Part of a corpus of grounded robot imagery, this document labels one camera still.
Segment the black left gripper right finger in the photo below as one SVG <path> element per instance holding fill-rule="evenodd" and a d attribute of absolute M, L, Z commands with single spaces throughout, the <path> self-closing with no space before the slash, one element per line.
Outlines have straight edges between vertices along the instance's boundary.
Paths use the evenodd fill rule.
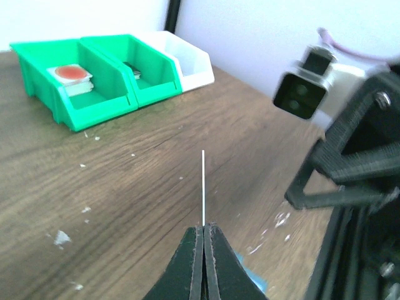
<path fill-rule="evenodd" d="M 247 275 L 222 229 L 216 224 L 206 224 L 203 233 L 203 298 L 266 299 Z"/>

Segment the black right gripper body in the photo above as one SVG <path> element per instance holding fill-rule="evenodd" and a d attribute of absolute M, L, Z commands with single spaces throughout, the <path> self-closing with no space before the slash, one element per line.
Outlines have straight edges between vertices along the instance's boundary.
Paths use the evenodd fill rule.
<path fill-rule="evenodd" d="M 354 95 L 366 109 L 342 154 L 350 155 L 399 142 L 399 64 L 370 76 Z"/>

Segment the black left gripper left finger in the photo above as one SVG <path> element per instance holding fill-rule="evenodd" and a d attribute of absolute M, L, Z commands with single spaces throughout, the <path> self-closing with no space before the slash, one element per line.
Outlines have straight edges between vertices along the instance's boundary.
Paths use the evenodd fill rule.
<path fill-rule="evenodd" d="M 203 254 L 203 228 L 187 228 L 167 268 L 145 298 L 202 299 Z"/>

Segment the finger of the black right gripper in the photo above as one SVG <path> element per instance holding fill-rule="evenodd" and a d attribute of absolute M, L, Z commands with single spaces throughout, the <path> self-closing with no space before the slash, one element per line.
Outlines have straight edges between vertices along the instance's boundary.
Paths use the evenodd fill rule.
<path fill-rule="evenodd" d="M 394 187 L 389 192 L 381 192 L 365 185 L 348 186 L 335 192 L 305 194 L 304 188 L 313 171 L 314 166 L 309 162 L 304 162 L 285 193 L 285 199 L 297 210 L 326 208 L 329 206 L 381 206 L 399 196 L 398 187 Z"/>
<path fill-rule="evenodd" d="M 335 183 L 393 177 L 399 180 L 399 96 L 379 107 L 372 94 L 354 96 L 318 141 L 311 161 Z"/>

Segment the blue card holder wallet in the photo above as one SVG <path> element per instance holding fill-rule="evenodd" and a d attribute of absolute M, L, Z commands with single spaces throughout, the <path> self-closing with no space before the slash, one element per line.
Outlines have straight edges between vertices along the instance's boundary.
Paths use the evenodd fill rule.
<path fill-rule="evenodd" d="M 258 287 L 258 289 L 263 292 L 264 294 L 267 291 L 268 288 L 268 284 L 267 282 L 262 279 L 260 276 L 258 276 L 257 274 L 255 274 L 254 272 L 252 272 L 250 269 L 248 269 L 245 265 L 244 265 L 244 258 L 242 255 L 240 255 L 239 253 L 235 252 L 235 255 L 238 259 L 238 261 L 240 262 L 241 266 L 243 267 L 243 269 L 245 270 L 247 276 L 251 279 L 251 281 Z"/>

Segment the black VIP credit card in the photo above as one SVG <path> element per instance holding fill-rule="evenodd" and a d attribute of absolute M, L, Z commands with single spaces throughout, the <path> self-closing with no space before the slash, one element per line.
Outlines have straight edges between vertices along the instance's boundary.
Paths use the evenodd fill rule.
<path fill-rule="evenodd" d="M 202 170 L 202 227 L 206 225 L 206 180 L 205 180 L 205 150 L 201 151 L 201 170 Z"/>

